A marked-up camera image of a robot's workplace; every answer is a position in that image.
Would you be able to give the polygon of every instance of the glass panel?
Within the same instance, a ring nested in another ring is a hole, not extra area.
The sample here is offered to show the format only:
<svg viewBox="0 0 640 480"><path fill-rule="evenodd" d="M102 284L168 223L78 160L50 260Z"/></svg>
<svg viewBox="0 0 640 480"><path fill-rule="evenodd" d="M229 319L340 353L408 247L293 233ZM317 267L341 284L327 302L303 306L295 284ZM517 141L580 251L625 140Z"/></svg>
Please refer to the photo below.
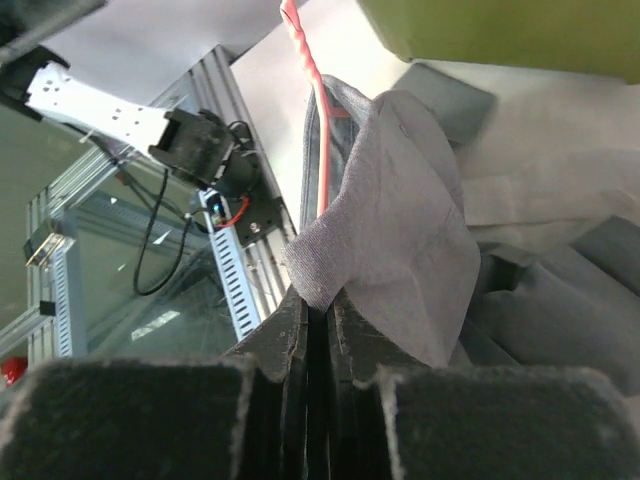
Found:
<svg viewBox="0 0 640 480"><path fill-rule="evenodd" d="M0 202L0 328L27 308L27 272L22 246L26 240L27 203L69 168L89 147L47 122L36 122L0 107L2 202Z"/></svg>
<svg viewBox="0 0 640 480"><path fill-rule="evenodd" d="M129 167L154 194L159 172ZM176 258L184 221L171 210L195 207L195 191L170 182L157 231L144 257L141 287L164 278ZM216 355L236 343L206 234L187 236L180 268L160 292L138 297L133 275L150 211L130 186L109 179L77 209L89 352L94 356ZM171 231L170 236L164 233Z"/></svg>

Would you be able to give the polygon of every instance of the green panel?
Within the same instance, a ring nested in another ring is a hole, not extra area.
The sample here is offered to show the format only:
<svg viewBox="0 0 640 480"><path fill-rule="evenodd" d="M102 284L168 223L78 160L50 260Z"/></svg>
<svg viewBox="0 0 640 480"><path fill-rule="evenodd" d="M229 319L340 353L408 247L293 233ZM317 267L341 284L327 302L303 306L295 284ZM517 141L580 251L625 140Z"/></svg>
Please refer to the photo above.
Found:
<svg viewBox="0 0 640 480"><path fill-rule="evenodd" d="M359 0L386 48L640 82L637 0Z"/></svg>

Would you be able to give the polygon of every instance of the red cable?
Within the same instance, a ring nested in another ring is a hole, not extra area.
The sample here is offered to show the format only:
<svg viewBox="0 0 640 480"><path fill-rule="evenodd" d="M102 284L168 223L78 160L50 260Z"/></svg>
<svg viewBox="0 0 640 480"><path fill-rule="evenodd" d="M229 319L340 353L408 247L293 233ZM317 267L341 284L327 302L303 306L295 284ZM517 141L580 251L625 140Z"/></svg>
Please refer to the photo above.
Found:
<svg viewBox="0 0 640 480"><path fill-rule="evenodd" d="M313 61L304 30L300 25L300 17L298 16L295 0L282 0L280 4L280 15L289 29L289 35L295 43L298 56L302 60L304 71L313 86L316 104L318 105L318 116L320 118L318 216L320 216L329 206L329 114L332 112L332 109L329 107L329 99L322 84L322 76L318 71L316 63ZM337 111L336 113L340 116L344 115L344 111Z"/></svg>
<svg viewBox="0 0 640 480"><path fill-rule="evenodd" d="M220 225L216 225L217 228L226 228L226 227L230 227L231 225L235 224L238 220L240 220L240 218L242 217L242 215L244 215L244 212L247 210L247 208L249 208L249 197L242 197L242 206L240 207L240 210L238 210L238 213L236 213L233 218L231 220L229 220L226 223L221 223Z"/></svg>

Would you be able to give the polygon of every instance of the crumpled fabric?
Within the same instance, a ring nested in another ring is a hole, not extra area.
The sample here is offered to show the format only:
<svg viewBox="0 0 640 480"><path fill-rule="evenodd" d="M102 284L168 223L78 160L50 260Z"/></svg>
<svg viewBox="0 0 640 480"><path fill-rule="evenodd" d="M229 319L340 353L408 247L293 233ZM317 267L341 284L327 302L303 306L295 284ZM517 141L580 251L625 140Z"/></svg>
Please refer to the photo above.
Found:
<svg viewBox="0 0 640 480"><path fill-rule="evenodd" d="M305 132L301 233L285 250L291 281L325 311L341 288L380 332L427 365L448 364L480 254L464 220L454 153L433 114L405 91L369 100L326 76L332 203L315 218L319 122Z"/></svg>

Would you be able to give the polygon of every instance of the white wall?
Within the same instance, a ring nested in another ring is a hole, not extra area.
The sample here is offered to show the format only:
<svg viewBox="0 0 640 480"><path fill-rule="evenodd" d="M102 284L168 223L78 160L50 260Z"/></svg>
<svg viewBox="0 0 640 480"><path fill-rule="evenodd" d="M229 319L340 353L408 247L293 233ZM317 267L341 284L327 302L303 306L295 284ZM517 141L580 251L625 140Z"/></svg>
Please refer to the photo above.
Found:
<svg viewBox="0 0 640 480"><path fill-rule="evenodd" d="M71 63L75 76L148 103L216 45L234 54L254 45L281 21L279 3L110 0L48 46Z"/></svg>

